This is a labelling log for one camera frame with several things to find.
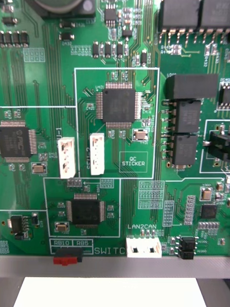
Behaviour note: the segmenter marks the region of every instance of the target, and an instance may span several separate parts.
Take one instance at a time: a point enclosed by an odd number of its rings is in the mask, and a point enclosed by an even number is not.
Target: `surface mount component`
[[[230,83],[221,84],[219,92],[219,108],[230,109]]]
[[[196,29],[199,0],[163,0],[159,15],[159,31]]]
[[[116,23],[116,9],[115,4],[107,4],[104,10],[104,22],[107,26],[115,26]]]
[[[197,132],[200,124],[201,102],[197,100],[178,101],[174,130],[177,133]]]
[[[148,129],[133,129],[134,141],[147,141],[149,139]]]
[[[177,74],[166,80],[167,99],[215,98],[218,74]]]
[[[75,193],[66,208],[68,220],[79,228],[95,228],[105,220],[105,202],[99,201],[97,194]]]
[[[217,205],[203,205],[201,209],[202,219],[215,219],[217,215]]]
[[[132,83],[107,82],[102,93],[96,95],[97,118],[109,128],[129,128],[141,116],[141,93]]]
[[[201,189],[201,200],[210,201],[212,198],[212,188],[202,188]]]
[[[0,154],[6,162],[29,162],[36,153],[35,130],[28,129],[23,120],[0,122]]]
[[[74,40],[74,35],[70,32],[63,32],[59,34],[59,40],[63,42],[70,42],[71,40]]]
[[[230,129],[225,133],[225,126],[220,125],[219,131],[211,131],[208,141],[203,145],[208,147],[208,153],[222,161],[230,161]]]
[[[196,158],[196,135],[175,135],[172,143],[172,164],[177,168],[193,165]]]
[[[11,227],[14,234],[23,232],[23,217],[21,215],[12,215]]]

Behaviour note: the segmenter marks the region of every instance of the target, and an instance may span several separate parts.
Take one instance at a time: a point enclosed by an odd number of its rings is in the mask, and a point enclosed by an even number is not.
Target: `white connector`
[[[92,133],[90,136],[91,175],[104,173],[104,133]]]
[[[158,238],[126,238],[128,258],[161,258],[162,249]]]
[[[75,140],[74,138],[61,138],[57,142],[59,154],[60,178],[69,179],[76,174]]]

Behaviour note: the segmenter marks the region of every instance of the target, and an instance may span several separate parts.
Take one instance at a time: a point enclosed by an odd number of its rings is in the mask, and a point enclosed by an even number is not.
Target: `microchip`
[[[75,194],[67,202],[67,216],[76,227],[94,228],[105,220],[104,208],[105,203],[96,194]]]
[[[133,129],[134,141],[147,141],[149,139],[148,129]]]
[[[23,232],[23,217],[21,215],[12,215],[11,217],[12,231],[14,234]]]
[[[210,201],[212,198],[212,188],[202,188],[201,189],[201,200]]]
[[[114,4],[107,4],[104,10],[104,22],[107,26],[113,26],[116,22],[116,9]]]
[[[132,28],[126,27],[124,25],[122,29],[122,37],[132,37],[132,36],[133,36]]]
[[[177,74],[166,80],[166,99],[215,98],[218,74]]]
[[[103,90],[103,122],[134,122],[134,89]]]
[[[230,1],[205,0],[200,27],[203,29],[230,28]]]
[[[199,130],[201,102],[197,100],[176,103],[175,132],[190,133]]]
[[[194,250],[196,247],[196,239],[193,236],[185,236],[180,239],[182,250]]]
[[[202,219],[215,219],[217,215],[217,205],[203,205],[201,210]]]
[[[131,82],[106,82],[105,89],[96,94],[97,118],[108,128],[130,128],[141,117],[141,96]]]
[[[196,158],[196,135],[175,135],[172,153],[174,165],[193,165]]]
[[[230,108],[230,84],[224,83],[221,85],[219,93],[219,107],[221,109]]]
[[[199,0],[164,0],[161,2],[159,31],[195,29],[198,25]]]
[[[29,130],[23,121],[2,121],[0,153],[7,162],[28,162],[37,153],[35,130]]]

